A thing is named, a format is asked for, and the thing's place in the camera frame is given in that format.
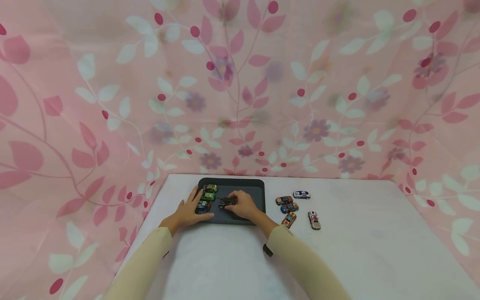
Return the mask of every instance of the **beige sleeve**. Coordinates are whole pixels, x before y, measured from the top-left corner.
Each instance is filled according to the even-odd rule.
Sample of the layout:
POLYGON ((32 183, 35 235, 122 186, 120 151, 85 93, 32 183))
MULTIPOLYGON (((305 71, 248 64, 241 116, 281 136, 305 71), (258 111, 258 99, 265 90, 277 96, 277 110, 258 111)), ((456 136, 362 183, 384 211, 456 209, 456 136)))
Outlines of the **beige sleeve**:
POLYGON ((293 278, 311 300, 349 300, 330 268, 285 226, 272 230, 267 247, 287 265, 293 278))
POLYGON ((166 227, 154 229, 114 279, 102 300, 143 300, 156 276, 158 265, 172 245, 166 227))

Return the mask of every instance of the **white table surface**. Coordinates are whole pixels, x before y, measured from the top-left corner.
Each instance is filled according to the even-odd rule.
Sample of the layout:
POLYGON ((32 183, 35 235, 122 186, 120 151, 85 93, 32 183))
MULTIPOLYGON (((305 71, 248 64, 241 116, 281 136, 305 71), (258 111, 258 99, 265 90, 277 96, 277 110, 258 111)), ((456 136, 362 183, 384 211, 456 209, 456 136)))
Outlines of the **white table surface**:
MULTIPOLYGON (((122 266, 203 177, 168 176, 122 266)), ((266 213, 278 223, 284 215, 275 198, 309 191, 311 199, 297 200, 300 209, 290 230, 322 257, 352 299, 480 299, 480 289, 392 182, 230 178, 263 180, 266 213), (319 215, 319 231, 310 228, 310 210, 319 215)), ((307 299, 275 255, 264 254, 265 242, 252 226, 199 224, 177 232, 147 299, 307 299)))

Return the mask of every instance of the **red berry print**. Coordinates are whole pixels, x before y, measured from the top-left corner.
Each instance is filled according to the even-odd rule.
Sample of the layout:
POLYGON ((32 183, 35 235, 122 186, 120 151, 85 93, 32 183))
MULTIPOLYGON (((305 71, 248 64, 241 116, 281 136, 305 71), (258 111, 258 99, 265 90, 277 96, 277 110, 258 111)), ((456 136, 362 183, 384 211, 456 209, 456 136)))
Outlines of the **red berry print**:
POLYGON ((278 11, 278 2, 277 1, 270 1, 268 4, 268 12, 269 13, 276 13, 278 11))
POLYGON ((193 37, 198 37, 200 35, 200 29, 197 26, 190 27, 190 33, 193 37))
POLYGON ((430 31, 430 33, 434 33, 435 31, 438 30, 438 28, 440 28, 440 21, 437 21, 437 22, 434 22, 430 28, 428 29, 428 31, 430 31))
POLYGON ((404 22, 413 21, 413 19, 415 19, 416 16, 417 16, 417 11, 416 10, 409 10, 406 13, 403 14, 403 21, 404 22))
POLYGON ((156 13, 156 14, 155 14, 155 22, 156 22, 158 25, 163 24, 163 17, 162 17, 161 14, 159 14, 159 13, 156 13))

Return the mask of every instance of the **white leaf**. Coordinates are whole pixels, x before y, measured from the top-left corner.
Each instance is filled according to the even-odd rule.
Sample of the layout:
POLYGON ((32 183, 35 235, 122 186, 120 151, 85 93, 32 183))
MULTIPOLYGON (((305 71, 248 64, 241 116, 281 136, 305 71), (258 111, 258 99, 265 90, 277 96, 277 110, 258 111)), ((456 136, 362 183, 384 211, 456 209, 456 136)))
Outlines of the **white leaf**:
POLYGON ((121 123, 121 121, 120 121, 119 119, 110 117, 110 118, 107 120, 107 128, 108 128, 108 130, 110 130, 110 131, 114 131, 114 130, 116 130, 118 127, 120 127, 120 123, 121 123))
POLYGON ((128 115, 130 115, 130 98, 125 97, 121 102, 120 102, 120 116, 124 119, 128 118, 128 115))
POLYGON ((358 50, 363 46, 365 43, 365 39, 361 37, 356 37, 351 40, 348 44, 346 44, 343 48, 340 49, 340 53, 343 55, 350 55, 358 50))
POLYGON ((325 51, 325 48, 328 45, 328 42, 330 42, 330 40, 324 39, 323 41, 321 41, 315 46, 315 48, 312 51, 312 56, 310 57, 310 62, 316 61, 322 56, 322 54, 325 51))
POLYGON ((272 152, 270 156, 268 157, 268 161, 273 164, 276 161, 276 152, 272 152))
POLYGON ((95 56, 93 54, 85 54, 78 60, 78 72, 85 81, 95 77, 95 56))
POLYGON ((70 254, 50 254, 48 267, 55 274, 62 274, 73 267, 73 256, 70 254))
POLYGON ((145 36, 144 42, 144 55, 145 57, 151 57, 158 51, 158 39, 154 34, 148 34, 145 36))
POLYGON ((183 40, 181 43, 190 53, 200 54, 205 51, 204 46, 197 39, 186 39, 183 40))
POLYGON ((477 180, 480 177, 480 167, 470 165, 462 169, 462 177, 466 181, 477 180))
POLYGON ((85 241, 84 234, 80 229, 75 226, 72 222, 67 223, 67 238, 70 242, 70 245, 80 249, 85 241))
POLYGON ((298 80, 305 80, 307 78, 307 71, 301 63, 298 61, 292 61, 290 66, 292 67, 293 74, 298 80))
POLYGON ((302 108, 305 104, 307 104, 307 99, 304 97, 293 97, 289 100, 289 102, 299 108, 302 108))
POLYGON ((75 267, 79 267, 83 264, 85 264, 88 259, 93 255, 93 252, 95 252, 95 249, 98 247, 97 243, 93 243, 90 246, 88 246, 83 252, 78 256, 77 261, 75 262, 75 267))
POLYGON ((357 83, 357 91, 360 95, 365 96, 370 89, 370 82, 367 77, 363 75, 360 77, 359 82, 357 83))
POLYGON ((180 79, 179 84, 183 87, 190 87, 190 86, 194 85, 195 82, 197 82, 197 80, 195 78, 193 78, 191 76, 183 76, 180 79))
POLYGON ((156 80, 157 84, 158 84, 158 87, 166 94, 173 94, 173 87, 172 85, 166 81, 165 79, 163 79, 162 77, 158 77, 157 80, 156 80))
POLYGON ((431 36, 416 36, 413 38, 413 47, 415 50, 422 51, 431 48, 433 39, 431 36))
POLYGON ((152 27, 144 18, 130 16, 126 19, 126 21, 142 35, 147 35, 153 32, 152 27))
POLYGON ((470 256, 470 248, 468 247, 467 242, 463 239, 462 236, 453 233, 450 235, 452 238, 452 242, 455 245, 455 248, 463 254, 464 256, 470 256))
POLYGON ((321 85, 317 87, 317 89, 310 96, 310 102, 317 100, 323 94, 326 88, 327 88, 326 85, 321 85))
POLYGON ((137 154, 137 155, 140 155, 140 152, 138 152, 138 149, 137 147, 135 147, 134 145, 132 145, 131 143, 127 143, 128 147, 130 147, 130 149, 133 151, 133 153, 137 154))
POLYGON ((169 116, 172 116, 172 117, 178 117, 178 116, 181 116, 184 114, 183 110, 181 110, 180 108, 170 108, 168 111, 167 111, 167 114, 169 116))
POLYGON ((388 76, 387 79, 384 80, 382 85, 383 86, 391 86, 392 84, 396 84, 400 80, 402 80, 402 75, 392 74, 392 75, 388 76))
POLYGON ((325 146, 328 146, 328 147, 335 147, 336 146, 336 140, 332 139, 331 137, 324 137, 323 138, 323 141, 324 141, 324 144, 325 146))
POLYGON ((419 192, 423 192, 427 189, 427 181, 425 179, 417 181, 415 183, 415 189, 419 192))
POLYGON ((480 201, 469 195, 458 195, 458 200, 463 206, 474 211, 480 211, 480 201))
POLYGON ((98 93, 98 100, 102 102, 110 101, 115 97, 119 90, 120 86, 118 84, 106 85, 98 93))
POLYGON ((444 180, 444 185, 447 188, 457 193, 463 192, 463 186, 460 183, 456 182, 455 179, 450 177, 448 174, 444 174, 443 180, 444 180))
POLYGON ((82 276, 79 279, 75 280, 75 282, 73 282, 68 287, 68 289, 65 290, 65 292, 63 293, 60 300, 74 300, 75 297, 77 296, 78 292, 80 291, 80 289, 84 285, 85 281, 87 281, 87 278, 88 278, 88 276, 85 275, 85 276, 82 276))
POLYGON ((287 149, 285 148, 285 146, 281 146, 278 149, 278 156, 280 156, 281 159, 287 157, 287 149))

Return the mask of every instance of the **pink leaf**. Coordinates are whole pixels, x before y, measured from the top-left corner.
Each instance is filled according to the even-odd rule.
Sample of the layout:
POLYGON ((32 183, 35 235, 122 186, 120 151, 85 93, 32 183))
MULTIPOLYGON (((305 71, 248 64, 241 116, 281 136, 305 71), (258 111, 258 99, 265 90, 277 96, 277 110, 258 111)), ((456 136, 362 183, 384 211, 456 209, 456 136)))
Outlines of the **pink leaf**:
POLYGON ((225 91, 225 85, 220 80, 214 79, 212 77, 208 78, 208 83, 216 91, 223 92, 225 91))
POLYGON ((92 197, 93 195, 95 195, 95 193, 102 186, 104 179, 105 179, 105 176, 102 176, 102 177, 98 178, 97 180, 95 180, 94 182, 92 182, 85 191, 85 198, 88 199, 88 198, 92 197))
POLYGON ((442 101, 442 108, 440 109, 442 115, 452 110, 453 104, 455 103, 455 96, 456 92, 449 93, 445 96, 444 100, 442 101))
POLYGON ((410 145, 408 144, 407 141, 405 140, 396 140, 396 141, 393 141, 392 144, 394 144, 395 146, 397 147, 400 147, 400 148, 410 148, 410 145))
POLYGON ((203 0, 204 7, 213 17, 220 18, 222 17, 222 7, 217 0, 203 0))
POLYGON ((0 75, 0 114, 11 117, 17 110, 18 99, 10 83, 0 75))
POLYGON ((38 171, 43 166, 43 154, 34 145, 21 141, 9 141, 8 144, 13 162, 20 170, 38 171))
POLYGON ((119 263, 119 262, 123 261, 123 259, 125 258, 125 256, 127 256, 128 249, 130 249, 129 246, 123 247, 123 249, 120 251, 120 253, 119 253, 119 255, 117 256, 117 258, 115 259, 115 262, 116 262, 116 263, 119 263))
POLYGON ((452 28, 455 26, 455 23, 458 19, 458 12, 454 11, 443 23, 440 25, 440 28, 438 28, 438 31, 436 33, 436 39, 441 40, 444 38, 447 34, 450 33, 452 28))
POLYGON ((263 143, 262 141, 258 141, 255 144, 253 144, 252 151, 254 152, 260 151, 260 149, 262 149, 262 143, 263 143))
POLYGON ((269 17, 262 24, 262 31, 266 33, 276 31, 282 26, 285 17, 285 15, 269 17))
POLYGON ((424 124, 419 124, 419 125, 415 126, 413 131, 415 133, 426 133, 426 132, 429 132, 432 129, 433 129, 433 125, 431 125, 430 123, 424 123, 424 124))
POLYGON ((123 219, 123 217, 125 216, 125 208, 126 208, 125 204, 117 207, 117 212, 115 214, 115 222, 119 222, 123 219))
POLYGON ((238 156, 235 156, 232 160, 232 165, 234 168, 238 167, 239 166, 239 163, 240 163, 240 159, 238 156))
POLYGON ((107 144, 102 141, 100 150, 96 153, 96 165, 101 166, 110 156, 110 151, 108 150, 107 144))
POLYGON ((417 141, 412 144, 412 150, 413 151, 420 151, 423 147, 425 147, 427 144, 422 141, 417 141))
POLYGON ((43 99, 45 113, 49 116, 59 116, 63 111, 63 103, 60 96, 53 96, 43 99))
POLYGON ((253 140, 253 138, 255 137, 255 131, 250 131, 249 133, 247 133, 245 135, 245 141, 246 142, 251 142, 253 140))
POLYGON ((405 129, 405 130, 410 130, 413 128, 413 124, 409 120, 405 120, 405 119, 400 120, 398 121, 398 124, 402 129, 405 129))
POLYGON ((264 107, 265 105, 267 105, 268 99, 269 99, 268 97, 264 97, 264 98, 260 98, 260 99, 255 100, 255 102, 253 103, 253 108, 264 107))
POLYGON ((232 52, 232 54, 236 54, 241 50, 242 46, 243 46, 243 30, 240 29, 237 35, 234 36, 233 39, 230 41, 230 51, 232 52))
POLYGON ((452 111, 451 113, 446 114, 442 117, 442 119, 445 122, 450 123, 450 124, 457 124, 457 123, 463 122, 467 118, 468 118, 468 115, 461 114, 459 112, 454 112, 454 111, 452 111))
POLYGON ((418 166, 421 162, 423 161, 423 158, 421 158, 420 156, 417 156, 415 157, 414 159, 412 159, 412 166, 416 167, 418 166))
POLYGON ((260 54, 255 54, 250 57, 248 60, 248 63, 254 67, 263 67, 268 63, 270 60, 270 57, 265 56, 265 55, 260 55, 260 54))
POLYGON ((243 144, 243 140, 242 139, 230 139, 228 140, 230 143, 236 145, 236 146, 240 146, 243 144))
POLYGON ((12 63, 26 63, 30 58, 30 47, 23 36, 11 37, 3 43, 5 57, 12 63))
POLYGON ((0 190, 11 188, 17 184, 29 180, 32 175, 24 171, 6 171, 0 173, 0 190))
POLYGON ((459 102, 456 108, 466 109, 472 106, 477 105, 480 102, 480 94, 472 94, 466 97, 463 97, 459 102))
POLYGON ((252 94, 250 93, 250 90, 247 87, 243 88, 241 97, 243 98, 243 101, 245 101, 245 103, 247 103, 248 105, 252 105, 253 97, 252 97, 252 94))
POLYGON ((265 93, 265 91, 267 90, 267 85, 268 85, 268 80, 265 77, 255 87, 255 96, 259 96, 259 95, 265 93))
POLYGON ((90 130, 90 128, 88 128, 87 125, 83 124, 82 122, 80 122, 80 133, 82 134, 82 137, 84 138, 85 144, 87 144, 88 148, 95 150, 95 135, 90 130))
POLYGON ((125 238, 127 237, 128 229, 125 227, 120 227, 119 228, 119 234, 120 234, 120 241, 124 241, 125 238))
POLYGON ((60 209, 58 210, 57 218, 76 213, 77 211, 80 210, 80 208, 83 207, 86 201, 87 200, 85 198, 77 198, 77 199, 72 199, 68 201, 67 203, 62 205, 62 207, 60 207, 60 209))
POLYGON ((95 161, 93 156, 87 152, 72 149, 72 161, 79 168, 93 168, 95 161))
POLYGON ((255 0, 248 0, 247 17, 250 25, 252 25, 254 29, 258 29, 262 20, 262 15, 260 14, 260 10, 258 9, 255 0))
POLYGON ((106 203, 106 204, 108 204, 108 203, 110 202, 110 200, 112 199, 114 192, 115 192, 115 185, 112 185, 111 187, 109 187, 108 189, 106 189, 106 190, 103 192, 103 196, 102 196, 103 202, 106 203))
POLYGON ((204 16, 202 19, 202 26, 200 27, 200 38, 205 45, 208 45, 212 41, 212 36, 212 23, 210 23, 210 20, 204 16))
POLYGON ((108 215, 108 206, 101 206, 96 212, 93 214, 93 224, 98 227, 98 225, 102 224, 103 221, 107 218, 108 215))

